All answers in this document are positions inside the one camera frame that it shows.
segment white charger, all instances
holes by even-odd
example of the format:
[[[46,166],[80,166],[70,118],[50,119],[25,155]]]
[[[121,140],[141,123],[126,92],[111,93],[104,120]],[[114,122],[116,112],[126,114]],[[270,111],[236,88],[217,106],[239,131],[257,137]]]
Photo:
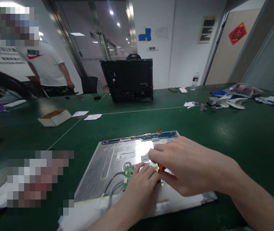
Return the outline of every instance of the white charger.
[[[184,94],[184,93],[187,93],[187,90],[186,90],[185,88],[179,88],[179,90],[180,90],[180,92],[183,93],[183,94]]]

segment cardboard box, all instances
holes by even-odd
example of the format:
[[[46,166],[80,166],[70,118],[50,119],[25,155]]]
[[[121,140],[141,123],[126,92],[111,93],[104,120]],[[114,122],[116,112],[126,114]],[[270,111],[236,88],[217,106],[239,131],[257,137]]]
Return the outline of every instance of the cardboard box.
[[[45,127],[56,127],[71,117],[72,115],[68,112],[68,110],[56,110],[38,118],[38,120]]]

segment circuit board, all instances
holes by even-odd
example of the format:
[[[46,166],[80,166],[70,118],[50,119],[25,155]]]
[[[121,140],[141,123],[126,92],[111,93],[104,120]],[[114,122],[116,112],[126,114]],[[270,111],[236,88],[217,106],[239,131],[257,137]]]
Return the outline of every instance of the circuit board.
[[[149,141],[149,140],[153,140],[153,139],[159,140],[159,139],[175,137],[175,136],[178,136],[176,134],[176,131],[153,133],[153,134],[147,133],[147,134],[143,134],[140,136],[130,136],[130,137],[104,140],[104,141],[102,141],[102,144],[117,143],[117,142],[123,142],[123,141],[131,141],[131,140],[141,140],[141,141]]]
[[[151,161],[148,162],[147,164],[150,165],[150,166],[153,166],[153,167],[156,169],[156,171],[158,171],[158,165],[157,165],[157,164],[154,164],[154,163],[151,162]],[[128,185],[128,183],[129,183],[130,178],[133,176],[135,167],[136,167],[136,165],[130,165],[130,166],[128,166],[128,167],[126,168],[126,171],[125,171],[125,178],[124,178],[124,191],[125,191],[126,188],[127,188],[127,185]]]

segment blue circuit board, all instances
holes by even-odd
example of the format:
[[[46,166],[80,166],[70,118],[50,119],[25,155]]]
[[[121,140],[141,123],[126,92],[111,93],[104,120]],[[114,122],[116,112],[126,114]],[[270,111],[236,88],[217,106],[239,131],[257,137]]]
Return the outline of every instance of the blue circuit board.
[[[163,138],[174,137],[174,136],[178,136],[176,134],[176,131],[161,132],[161,133],[153,133],[153,134],[144,134],[140,136],[131,136],[131,137],[111,139],[111,140],[104,140],[102,144],[117,143],[122,141],[131,141],[131,140],[148,141],[148,140],[157,139],[157,138],[163,139]]]

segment black office chair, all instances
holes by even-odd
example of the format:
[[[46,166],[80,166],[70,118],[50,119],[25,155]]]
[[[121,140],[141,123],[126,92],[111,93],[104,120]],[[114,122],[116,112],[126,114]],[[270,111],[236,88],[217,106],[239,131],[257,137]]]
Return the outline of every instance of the black office chair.
[[[81,84],[82,84],[82,90],[83,94],[93,94],[97,93],[97,77],[82,77],[81,78]]]
[[[47,97],[45,94],[43,87],[36,81],[25,81],[22,82],[28,90],[35,95],[37,98],[44,98]]]

